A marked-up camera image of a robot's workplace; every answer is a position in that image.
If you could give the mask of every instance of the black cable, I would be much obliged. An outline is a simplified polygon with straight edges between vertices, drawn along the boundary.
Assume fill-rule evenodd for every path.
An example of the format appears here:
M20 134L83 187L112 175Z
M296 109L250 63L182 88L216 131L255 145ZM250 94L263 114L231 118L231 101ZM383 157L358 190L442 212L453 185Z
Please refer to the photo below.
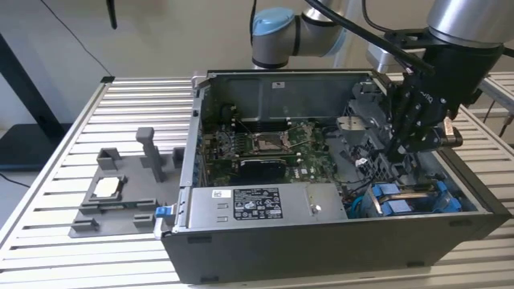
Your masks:
M83 44L83 42L80 41L79 37L75 35L73 31L69 29L69 27L64 24L63 20L59 18L59 16L56 15L56 13L53 12L52 8L49 8L49 6L47 5L45 1L44 0L40 0L43 5L47 7L48 11L51 12L51 14L53 15L53 17L59 20L59 22L61 22L61 25L64 26L64 28L69 31L69 33L72 34L72 36L75 37L75 39L77 40L81 48L84 49L84 51L89 54L89 56L95 59L96 63L101 66L101 68L105 70L107 74L109 76L112 76L109 70L105 68L105 66L101 64L101 62L97 60L97 58L95 57L95 55L92 55L92 53L88 51L88 49L85 48L85 45Z
M364 20L366 20L366 23L372 27L375 28L376 30L382 31L382 32L389 32L391 31L391 29L383 27L383 26L379 26L376 23L374 23L370 19L370 16L368 16L368 8L367 8L367 5L366 5L366 0L362 0L362 15L364 17Z
M250 45L254 44L254 19L255 19L255 10L258 9L258 0L254 0L250 12Z
M17 181L13 181L12 179L9 179L3 173L0 173L0 177L3 177L8 182L12 182L13 184L17 184L17 185L21 185L24 186L25 188L29 188L31 186L29 185L25 185Z
M502 137L503 136L503 134L505 134L505 130L507 129L507 125L503 125L502 127L501 127L501 131L499 131L499 137Z
M328 7L326 7L318 0L306 0L306 2L338 25L343 26L348 31L360 36L367 42L380 47L384 51L391 53L394 57L409 63L417 69L422 70L429 75L435 74L434 67L426 63L419 57L413 56L405 52L399 47L390 43L382 37L378 37L370 31L363 29L352 21L347 20L336 12L334 12Z
M493 110L493 107L495 106L495 103L497 103L497 101L491 102L491 106L489 107L487 112L486 112L485 117L483 117L483 121L482 121L483 123L487 121L489 114L491 113L491 110Z

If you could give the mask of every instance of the power supply label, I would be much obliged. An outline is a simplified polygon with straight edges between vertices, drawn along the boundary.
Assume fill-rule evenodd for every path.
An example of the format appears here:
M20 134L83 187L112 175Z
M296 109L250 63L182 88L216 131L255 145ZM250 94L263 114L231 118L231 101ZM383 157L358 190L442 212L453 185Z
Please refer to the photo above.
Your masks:
M279 188L244 188L232 193L238 221L283 218Z

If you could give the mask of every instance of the black cable on floor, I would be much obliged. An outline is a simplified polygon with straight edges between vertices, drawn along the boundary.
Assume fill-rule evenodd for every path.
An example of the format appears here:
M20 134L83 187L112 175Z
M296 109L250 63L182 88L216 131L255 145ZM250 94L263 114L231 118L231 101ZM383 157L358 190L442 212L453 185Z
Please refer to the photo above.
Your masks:
M367 5L366 5L366 0L362 0L362 15L364 17L366 23L372 28L375 28L378 31L382 31L382 32L391 31L391 29L389 29L389 28L386 28L383 26L379 26L375 22L371 21L370 16L368 16L368 8L367 8Z
M503 136L503 134L505 134L505 130L507 129L507 126L509 125L503 125L502 127L501 127L501 131L499 131L499 137L502 137Z
M255 19L255 10L258 9L258 0L254 0L250 12L250 45L254 44L254 19Z
M3 177L8 182L12 182L13 184L17 184L17 185L21 185L24 186L25 188L29 188L31 186L29 185L25 185L17 181L13 181L12 179L9 179L3 173L0 173L0 177Z
M95 55L92 55L92 53L88 51L88 49L85 48L85 45L83 44L83 42L80 41L79 37L75 35L73 31L69 29L69 27L64 24L63 20L59 18L59 16L56 15L56 13L53 12L52 8L49 8L48 4L45 3L44 0L40 0L43 5L47 7L48 11L51 12L51 14L53 15L53 17L59 20L59 22L61 22L61 25L64 26L64 28L69 31L69 33L72 34L72 36L75 37L75 39L77 40L81 48L84 49L84 51L89 54L89 56L95 59L96 63L101 66L101 68L105 70L107 74L109 76L112 76L109 70L105 68L105 66L103 65L103 63L97 60L97 58L95 57Z
M491 106L487 109L487 113L485 114L483 121L482 121L483 123L487 121L487 117L489 117L489 114L491 113L491 110L493 110L493 107L495 106L495 103L497 103L497 101L493 101Z

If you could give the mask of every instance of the aluminum extrusion table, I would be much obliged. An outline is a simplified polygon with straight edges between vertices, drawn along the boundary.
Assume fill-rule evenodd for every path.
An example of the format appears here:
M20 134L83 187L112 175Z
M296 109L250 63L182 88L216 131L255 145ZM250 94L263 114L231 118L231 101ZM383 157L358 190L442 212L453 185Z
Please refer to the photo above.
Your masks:
M514 74L502 77L514 79ZM511 89L494 89L505 98ZM152 234L68 237L69 224L96 171L100 148L142 155L139 126L154 126L160 152L184 146L191 79L116 78L101 84L15 210L0 237L0 288L187 288ZM462 110L455 149L514 213L514 150ZM514 219L481 241L461 244L431 268L195 286L195 288L513 288Z

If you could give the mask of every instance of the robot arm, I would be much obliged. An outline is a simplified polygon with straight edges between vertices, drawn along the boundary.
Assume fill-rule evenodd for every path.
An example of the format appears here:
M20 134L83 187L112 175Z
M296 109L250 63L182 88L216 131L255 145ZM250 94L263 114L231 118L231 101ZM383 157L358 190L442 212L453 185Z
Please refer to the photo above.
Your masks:
M451 120L461 104L475 102L477 88L514 39L514 3L510 0L437 0L422 30L370 35L338 17L316 0L319 12L397 59L409 73L402 85L389 87L384 113L393 126L386 155L391 162L406 152L462 145ZM422 59L405 50L425 49Z

